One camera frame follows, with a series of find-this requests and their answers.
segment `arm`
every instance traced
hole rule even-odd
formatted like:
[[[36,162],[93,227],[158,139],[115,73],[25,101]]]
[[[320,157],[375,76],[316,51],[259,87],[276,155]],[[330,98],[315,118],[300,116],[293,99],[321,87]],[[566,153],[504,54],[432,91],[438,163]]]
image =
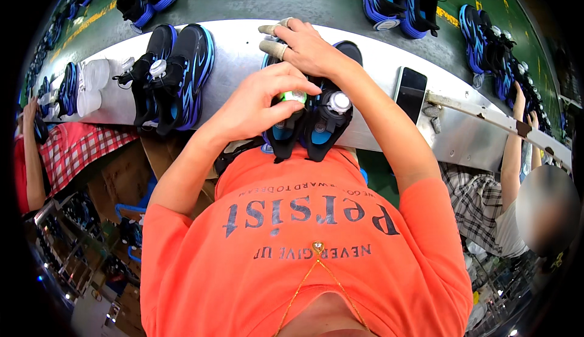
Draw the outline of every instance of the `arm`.
[[[527,116],[527,123],[534,129],[540,127],[539,121],[537,120],[537,113],[535,111],[529,113]],[[540,148],[531,144],[531,170],[533,171],[534,168],[539,166],[541,166]]]
[[[43,170],[40,163],[39,151],[34,141],[34,115],[38,104],[35,99],[28,103],[24,110],[22,134],[25,146],[26,165],[26,199],[29,210],[41,209],[46,198],[43,183]]]
[[[395,173],[402,194],[425,178],[440,179],[432,149],[407,114],[369,77],[363,68],[325,42],[309,23],[290,19],[274,33],[288,48],[285,61],[314,77],[332,80],[363,115],[371,134]]]
[[[525,108],[525,96],[521,87],[515,81],[517,98],[513,107],[513,118],[523,121],[523,110]],[[507,210],[509,205],[517,198],[519,193],[519,173],[521,171],[521,138],[515,134],[509,134],[505,150],[503,151],[503,164],[501,166],[501,196],[503,200],[502,211]]]
[[[159,204],[190,215],[209,169],[229,142],[257,136],[304,107],[294,100],[270,107],[272,98],[278,93],[296,89],[310,95],[321,92],[289,63],[271,65],[243,80],[223,107],[194,133],[166,170],[148,207]]]

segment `necklace pendant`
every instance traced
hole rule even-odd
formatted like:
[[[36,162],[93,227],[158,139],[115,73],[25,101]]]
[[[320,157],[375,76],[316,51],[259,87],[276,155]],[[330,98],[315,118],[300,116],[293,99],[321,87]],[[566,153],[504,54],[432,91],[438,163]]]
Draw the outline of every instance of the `necklace pendant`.
[[[320,256],[325,249],[325,244],[321,241],[314,241],[312,243],[312,249]]]

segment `finger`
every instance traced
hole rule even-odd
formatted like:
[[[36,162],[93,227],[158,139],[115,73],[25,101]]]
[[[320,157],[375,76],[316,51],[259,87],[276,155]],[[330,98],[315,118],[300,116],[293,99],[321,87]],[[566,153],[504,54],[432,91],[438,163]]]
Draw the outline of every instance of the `finger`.
[[[288,27],[295,32],[306,32],[308,30],[302,20],[295,18],[288,20]]]
[[[259,42],[259,49],[262,52],[266,52],[270,56],[276,57],[279,60],[283,60],[286,48],[288,48],[288,44],[278,43],[277,41],[263,40]]]
[[[280,38],[288,44],[292,42],[292,45],[296,42],[296,34],[296,32],[293,32],[285,26],[277,26],[274,29],[274,35],[276,37]]]
[[[261,72],[264,72],[264,73],[272,75],[272,76],[290,75],[290,76],[296,76],[298,78],[303,78],[303,79],[306,78],[306,76],[304,76],[304,74],[302,72],[300,72],[299,69],[294,67],[294,65],[292,65],[292,63],[289,63],[289,62],[280,62],[277,64],[269,65],[266,68],[264,68],[263,70],[261,70]]]
[[[317,85],[311,83],[306,77],[276,76],[266,83],[266,92],[270,93],[272,97],[281,92],[292,90],[303,91],[312,96],[322,92]]]
[[[288,22],[290,21],[290,19],[294,19],[294,18],[282,19],[274,25],[262,25],[262,26],[258,27],[258,30],[260,33],[270,34],[271,36],[276,36],[274,34],[274,29],[278,26],[288,26]]]
[[[293,113],[302,110],[304,104],[296,100],[282,101],[278,104],[263,109],[262,115],[270,126],[288,119]]]

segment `smartphone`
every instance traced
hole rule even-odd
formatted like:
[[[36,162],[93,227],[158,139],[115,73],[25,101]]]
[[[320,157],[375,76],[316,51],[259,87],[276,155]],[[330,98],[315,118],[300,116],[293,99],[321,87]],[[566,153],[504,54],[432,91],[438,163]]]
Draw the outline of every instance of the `smartphone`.
[[[414,124],[418,123],[418,117],[422,111],[427,82],[428,78],[426,76],[411,68],[402,67],[399,71],[394,100],[405,111],[405,114],[412,119]]]

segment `gold necklace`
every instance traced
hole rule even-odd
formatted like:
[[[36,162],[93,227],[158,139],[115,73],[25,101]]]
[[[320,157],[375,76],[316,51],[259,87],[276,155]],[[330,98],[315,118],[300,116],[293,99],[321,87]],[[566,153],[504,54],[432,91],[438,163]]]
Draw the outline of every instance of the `gold necklace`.
[[[345,294],[345,296],[347,297],[347,299],[349,300],[349,302],[353,306],[353,309],[355,310],[355,312],[357,312],[357,315],[359,316],[359,319],[361,321],[361,324],[367,329],[368,332],[371,332],[369,330],[369,327],[367,326],[367,323],[365,323],[365,320],[361,316],[361,313],[359,312],[359,310],[355,306],[355,303],[353,302],[353,300],[351,299],[351,297],[349,297],[349,294],[347,294],[347,292],[345,291],[345,288],[340,284],[340,281],[335,277],[335,275],[332,274],[331,269],[327,268],[325,266],[325,264],[321,261],[321,253],[325,249],[325,244],[323,242],[321,242],[321,241],[314,241],[312,243],[312,249],[314,250],[315,254],[317,255],[317,260],[312,264],[312,266],[310,267],[310,269],[308,270],[308,272],[306,273],[306,275],[304,275],[304,278],[300,282],[300,285],[298,285],[298,289],[296,289],[296,292],[294,293],[294,296],[292,297],[292,300],[290,300],[290,303],[288,304],[288,307],[286,308],[286,311],[284,312],[284,315],[282,316],[282,320],[280,321],[280,325],[278,326],[278,330],[276,331],[276,334],[274,335],[274,337],[277,337],[278,336],[278,333],[280,333],[280,330],[282,329],[282,325],[284,324],[284,320],[286,319],[286,316],[288,315],[288,311],[290,310],[290,307],[292,306],[292,303],[294,303],[294,299],[296,299],[296,295],[298,295],[298,292],[300,291],[300,288],[302,287],[302,285],[304,284],[304,282],[308,278],[308,275],[310,275],[310,273],[312,272],[312,270],[314,270],[314,267],[317,266],[317,265],[321,265],[326,270],[326,272],[328,272],[329,275],[331,275],[331,277],[333,278],[333,280],[336,282],[336,284],[339,286],[339,288],[343,291],[343,294]]]

